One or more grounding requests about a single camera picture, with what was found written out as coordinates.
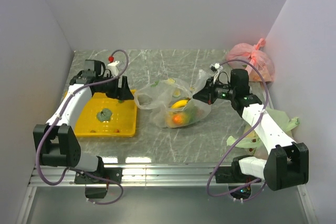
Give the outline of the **clear plastic bag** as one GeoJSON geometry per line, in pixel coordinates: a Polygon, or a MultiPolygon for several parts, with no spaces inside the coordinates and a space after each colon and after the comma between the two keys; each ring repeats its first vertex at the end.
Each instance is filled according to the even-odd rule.
{"type": "MultiPolygon", "coordinates": [[[[134,101],[139,109],[150,111],[150,122],[161,128],[169,128],[165,122],[167,115],[172,116],[176,113],[184,113],[186,108],[193,106],[198,107],[202,113],[198,120],[200,121],[210,114],[211,106],[193,99],[193,95],[204,87],[209,77],[210,75],[201,69],[198,71],[198,76],[193,86],[188,85],[187,82],[179,78],[157,80],[137,90],[134,94],[134,101]],[[189,99],[185,107],[171,109],[172,104],[183,99],[189,99]]],[[[186,120],[183,126],[175,125],[173,128],[185,127],[191,124],[194,123],[188,123],[186,120]]]]}

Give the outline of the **green orange fake mango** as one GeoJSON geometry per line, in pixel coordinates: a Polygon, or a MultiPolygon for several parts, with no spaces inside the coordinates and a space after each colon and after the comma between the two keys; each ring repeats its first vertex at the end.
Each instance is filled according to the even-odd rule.
{"type": "Polygon", "coordinates": [[[200,109],[196,106],[188,107],[184,110],[184,113],[186,114],[186,120],[188,123],[195,123],[199,120],[200,109]]]}

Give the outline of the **orange fake orange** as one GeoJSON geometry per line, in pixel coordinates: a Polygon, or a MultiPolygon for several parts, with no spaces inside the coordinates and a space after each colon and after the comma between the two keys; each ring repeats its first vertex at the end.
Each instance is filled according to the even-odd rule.
{"type": "Polygon", "coordinates": [[[184,113],[176,113],[172,115],[172,122],[174,125],[183,126],[186,123],[186,116],[184,113]]]}

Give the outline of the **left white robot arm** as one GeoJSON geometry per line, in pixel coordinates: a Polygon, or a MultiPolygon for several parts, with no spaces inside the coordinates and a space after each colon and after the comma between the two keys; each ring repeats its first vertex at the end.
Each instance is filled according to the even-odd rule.
{"type": "Polygon", "coordinates": [[[85,60],[84,69],[70,80],[67,94],[57,111],[45,124],[34,127],[37,168],[69,167],[87,172],[93,183],[105,179],[106,170],[101,167],[99,157],[81,151],[74,128],[95,93],[118,100],[134,98],[124,71],[119,61],[105,65],[99,60],[85,60]]]}

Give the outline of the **yellow fake banana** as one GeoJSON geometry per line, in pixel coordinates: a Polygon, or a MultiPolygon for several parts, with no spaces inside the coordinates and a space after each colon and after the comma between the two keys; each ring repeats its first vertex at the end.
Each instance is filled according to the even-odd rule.
{"type": "Polygon", "coordinates": [[[183,99],[183,100],[176,101],[174,104],[171,105],[171,109],[178,109],[178,108],[185,107],[188,102],[189,102],[189,99],[183,99]]]}

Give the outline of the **yellow fake lemon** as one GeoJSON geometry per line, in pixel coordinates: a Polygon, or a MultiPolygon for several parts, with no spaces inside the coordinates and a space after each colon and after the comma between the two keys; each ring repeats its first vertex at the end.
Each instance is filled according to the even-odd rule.
{"type": "Polygon", "coordinates": [[[165,117],[165,122],[166,122],[166,126],[169,128],[173,128],[175,126],[174,122],[172,121],[172,117],[170,115],[167,115],[165,117]]]}

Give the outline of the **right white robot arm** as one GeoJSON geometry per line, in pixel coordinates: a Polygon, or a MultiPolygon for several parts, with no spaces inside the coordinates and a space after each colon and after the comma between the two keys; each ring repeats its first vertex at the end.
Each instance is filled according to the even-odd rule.
{"type": "Polygon", "coordinates": [[[251,155],[234,158],[226,182],[243,183],[251,177],[264,180],[273,191],[308,182],[307,146],[288,136],[267,113],[261,100],[250,92],[246,70],[232,70],[227,84],[208,78],[193,98],[207,104],[213,104],[217,99],[230,101],[232,108],[257,133],[268,152],[267,159],[251,155]]]}

